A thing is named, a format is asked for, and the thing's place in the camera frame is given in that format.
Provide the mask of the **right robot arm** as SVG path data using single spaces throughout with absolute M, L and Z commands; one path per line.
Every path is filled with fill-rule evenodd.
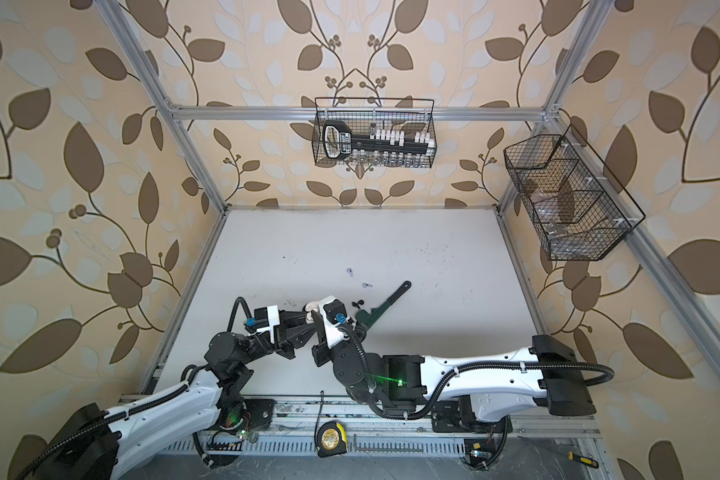
M 579 361 L 550 335 L 535 335 L 528 347 L 485 357 L 378 355 L 364 348 L 361 326 L 341 311 L 313 309 L 307 320 L 317 332 L 316 364 L 331 364 L 347 394 L 386 420 L 423 419 L 438 404 L 461 399 L 467 399 L 479 423 L 498 423 L 536 407 L 553 416 L 589 416 L 596 411 L 590 388 L 615 376 L 608 366 Z

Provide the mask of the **white earbud charging case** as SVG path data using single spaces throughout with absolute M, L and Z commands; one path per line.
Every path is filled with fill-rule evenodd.
M 312 301 L 304 306 L 304 311 L 306 313 L 317 312 L 319 315 L 324 316 L 325 315 L 324 306 L 325 306 L 324 301 Z

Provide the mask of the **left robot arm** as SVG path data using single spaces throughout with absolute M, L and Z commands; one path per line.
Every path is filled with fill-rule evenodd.
M 109 410 L 97 404 L 80 408 L 15 478 L 118 479 L 185 437 L 213 465 L 200 432 L 237 434 L 257 417 L 241 393 L 253 376 L 250 363 L 271 354 L 294 358 L 323 322 L 316 302 L 301 311 L 277 306 L 252 311 L 239 297 L 232 311 L 246 314 L 244 333 L 216 334 L 203 362 L 188 365 L 178 384 Z

